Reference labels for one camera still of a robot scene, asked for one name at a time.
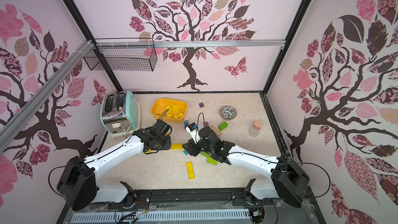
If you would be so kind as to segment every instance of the yellow block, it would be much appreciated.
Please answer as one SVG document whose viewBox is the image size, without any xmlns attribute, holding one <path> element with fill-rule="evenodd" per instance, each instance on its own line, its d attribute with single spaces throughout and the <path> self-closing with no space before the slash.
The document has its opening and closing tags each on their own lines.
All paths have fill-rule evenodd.
<svg viewBox="0 0 398 224">
<path fill-rule="evenodd" d="M 182 148 L 183 144 L 172 144 L 172 147 L 170 148 L 171 150 L 179 150 L 179 149 L 183 149 Z"/>
<path fill-rule="evenodd" d="M 187 162 L 187 171 L 188 171 L 189 179 L 194 179 L 195 178 L 195 174 L 193 173 L 193 167 L 192 167 L 192 162 L 191 161 Z"/>
</svg>

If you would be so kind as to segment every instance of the butterfly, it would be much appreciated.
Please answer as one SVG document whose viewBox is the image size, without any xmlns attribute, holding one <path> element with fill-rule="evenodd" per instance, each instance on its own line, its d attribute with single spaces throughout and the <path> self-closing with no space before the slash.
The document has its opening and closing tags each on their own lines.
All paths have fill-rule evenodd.
<svg viewBox="0 0 398 224">
<path fill-rule="evenodd" d="M 231 72 L 231 75 L 234 75 L 235 78 L 236 78 L 236 76 L 239 74 L 239 71 L 241 71 L 241 72 L 246 72 L 246 73 L 247 73 L 247 71 L 246 71 L 246 68 L 247 68 L 247 67 L 245 66 L 245 64 L 246 64 L 246 57 L 243 57 L 243 58 L 239 61 L 237 67 L 235 67 L 235 66 L 227 66 L 227 67 L 224 67 L 224 69 L 225 69 L 226 71 L 228 71 L 228 72 Z"/>
</svg>

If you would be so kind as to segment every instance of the wire basket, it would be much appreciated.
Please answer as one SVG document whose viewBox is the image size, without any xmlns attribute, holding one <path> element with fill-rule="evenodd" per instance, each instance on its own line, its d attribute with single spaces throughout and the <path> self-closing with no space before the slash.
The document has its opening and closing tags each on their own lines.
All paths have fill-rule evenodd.
<svg viewBox="0 0 398 224">
<path fill-rule="evenodd" d="M 96 49 L 105 57 L 111 70 L 153 71 L 157 55 L 152 38 L 139 39 L 141 42 L 101 42 Z M 91 50 L 84 57 L 90 70 L 104 70 L 95 50 Z"/>
</svg>

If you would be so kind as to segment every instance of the glass jar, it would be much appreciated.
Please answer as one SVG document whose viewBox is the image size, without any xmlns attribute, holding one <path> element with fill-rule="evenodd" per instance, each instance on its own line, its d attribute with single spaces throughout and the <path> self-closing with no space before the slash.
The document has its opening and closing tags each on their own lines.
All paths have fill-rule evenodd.
<svg viewBox="0 0 398 224">
<path fill-rule="evenodd" d="M 249 135 L 250 135 L 251 137 L 254 137 L 254 138 L 257 137 L 258 134 L 260 133 L 261 126 L 262 126 L 261 122 L 255 121 L 255 122 L 251 125 L 251 127 L 249 127 Z"/>
</svg>

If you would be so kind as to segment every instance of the small ceramic bowl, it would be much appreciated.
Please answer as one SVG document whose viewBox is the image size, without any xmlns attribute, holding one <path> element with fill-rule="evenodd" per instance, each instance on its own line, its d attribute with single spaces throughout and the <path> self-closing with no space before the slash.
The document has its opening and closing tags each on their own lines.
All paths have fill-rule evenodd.
<svg viewBox="0 0 398 224">
<path fill-rule="evenodd" d="M 236 117 L 236 110 L 232 106 L 224 106 L 220 109 L 220 115 L 226 121 L 230 121 Z"/>
</svg>

